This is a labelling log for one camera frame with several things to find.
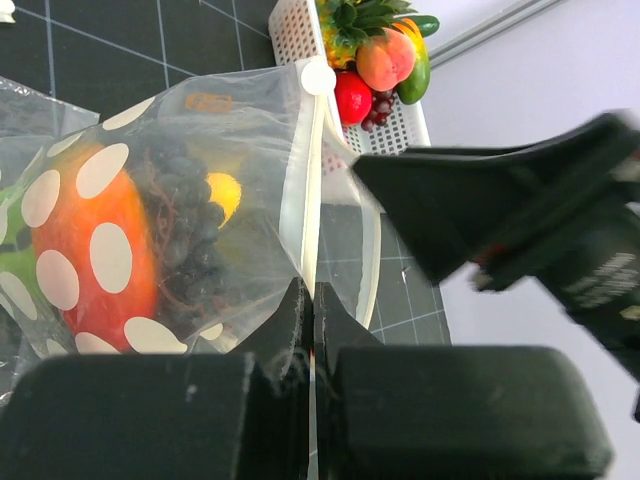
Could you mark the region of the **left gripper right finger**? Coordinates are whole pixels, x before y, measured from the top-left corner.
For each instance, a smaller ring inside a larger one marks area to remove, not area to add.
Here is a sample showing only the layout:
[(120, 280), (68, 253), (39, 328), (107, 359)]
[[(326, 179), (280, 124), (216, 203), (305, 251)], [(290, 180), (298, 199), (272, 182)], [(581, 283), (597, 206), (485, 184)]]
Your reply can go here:
[(385, 345), (314, 299), (322, 479), (600, 479), (613, 448), (583, 377), (535, 346)]

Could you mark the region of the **green toy watermelon ball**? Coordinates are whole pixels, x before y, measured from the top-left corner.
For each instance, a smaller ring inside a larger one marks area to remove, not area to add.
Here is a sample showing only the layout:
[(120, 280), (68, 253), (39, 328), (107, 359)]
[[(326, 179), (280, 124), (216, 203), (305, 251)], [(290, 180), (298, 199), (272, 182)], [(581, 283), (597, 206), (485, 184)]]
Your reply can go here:
[(31, 297), (37, 298), (40, 289), (36, 280), (32, 232), (21, 213), (24, 193), (22, 182), (1, 191), (1, 271), (16, 276)]

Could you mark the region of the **orange red toy mango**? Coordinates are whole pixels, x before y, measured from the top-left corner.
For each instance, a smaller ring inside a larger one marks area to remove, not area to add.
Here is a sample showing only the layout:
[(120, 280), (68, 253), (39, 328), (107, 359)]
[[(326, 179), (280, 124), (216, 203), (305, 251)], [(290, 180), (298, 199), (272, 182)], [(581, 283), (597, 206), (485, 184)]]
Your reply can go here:
[(81, 352), (129, 349), (128, 320), (156, 308), (147, 214), (125, 170), (124, 143), (67, 150), (29, 185), (21, 204), (36, 280)]

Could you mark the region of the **purple toy grape bunch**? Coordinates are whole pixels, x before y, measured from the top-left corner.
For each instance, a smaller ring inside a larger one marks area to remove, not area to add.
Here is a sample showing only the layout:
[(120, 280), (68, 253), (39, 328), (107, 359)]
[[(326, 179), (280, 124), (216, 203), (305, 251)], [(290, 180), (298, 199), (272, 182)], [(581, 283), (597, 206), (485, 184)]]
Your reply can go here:
[(219, 252), (222, 211), (209, 203), (205, 164), (183, 147), (146, 147), (130, 169), (150, 220), (159, 268), (159, 319), (198, 323), (227, 305)]

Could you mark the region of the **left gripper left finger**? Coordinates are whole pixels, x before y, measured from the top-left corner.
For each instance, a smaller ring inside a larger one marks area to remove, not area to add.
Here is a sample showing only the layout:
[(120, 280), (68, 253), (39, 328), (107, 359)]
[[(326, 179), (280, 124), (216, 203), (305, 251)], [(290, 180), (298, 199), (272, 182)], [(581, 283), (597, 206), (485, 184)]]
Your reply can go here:
[(303, 479), (312, 302), (300, 279), (226, 354), (68, 355), (18, 382), (5, 479)]

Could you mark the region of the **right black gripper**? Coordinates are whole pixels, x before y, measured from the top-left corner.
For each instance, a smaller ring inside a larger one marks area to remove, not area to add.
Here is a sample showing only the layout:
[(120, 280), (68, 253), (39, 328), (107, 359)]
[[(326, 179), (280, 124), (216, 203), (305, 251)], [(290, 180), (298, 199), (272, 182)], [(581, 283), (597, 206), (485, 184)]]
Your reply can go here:
[(639, 123), (605, 112), (512, 147), (364, 154), (354, 176), (432, 282), (466, 262), (479, 291), (536, 278), (639, 376)]

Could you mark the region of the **yellow toy pear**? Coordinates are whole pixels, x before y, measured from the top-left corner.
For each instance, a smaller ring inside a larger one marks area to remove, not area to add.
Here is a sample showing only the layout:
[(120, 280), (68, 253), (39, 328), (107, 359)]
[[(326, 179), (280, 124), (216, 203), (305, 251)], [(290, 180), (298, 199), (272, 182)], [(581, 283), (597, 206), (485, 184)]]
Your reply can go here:
[(224, 227), (238, 211), (242, 201), (242, 185), (228, 173), (211, 172), (206, 181), (210, 187), (209, 203), (222, 211), (220, 227)]

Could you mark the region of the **white-dotted zip bag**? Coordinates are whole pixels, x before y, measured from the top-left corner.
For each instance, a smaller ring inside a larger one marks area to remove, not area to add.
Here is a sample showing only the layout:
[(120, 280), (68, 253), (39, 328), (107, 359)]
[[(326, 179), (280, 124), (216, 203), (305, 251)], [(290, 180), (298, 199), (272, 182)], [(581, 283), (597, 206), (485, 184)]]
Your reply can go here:
[(349, 245), (380, 217), (346, 179), (319, 57), (193, 77), (100, 120), (1, 83), (1, 317), (34, 353), (226, 353), (316, 280), (329, 204)]

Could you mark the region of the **orange green toy mango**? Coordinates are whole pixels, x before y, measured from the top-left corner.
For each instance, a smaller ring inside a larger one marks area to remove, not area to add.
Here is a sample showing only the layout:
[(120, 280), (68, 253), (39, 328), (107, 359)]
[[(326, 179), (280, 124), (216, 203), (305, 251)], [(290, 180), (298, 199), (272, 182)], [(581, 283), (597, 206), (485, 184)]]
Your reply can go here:
[(410, 17), (401, 18), (394, 23), (394, 27), (411, 40), (415, 50), (415, 64), (411, 74), (396, 86), (399, 100), (405, 105), (413, 105), (423, 98), (430, 83), (429, 55), (422, 33)]

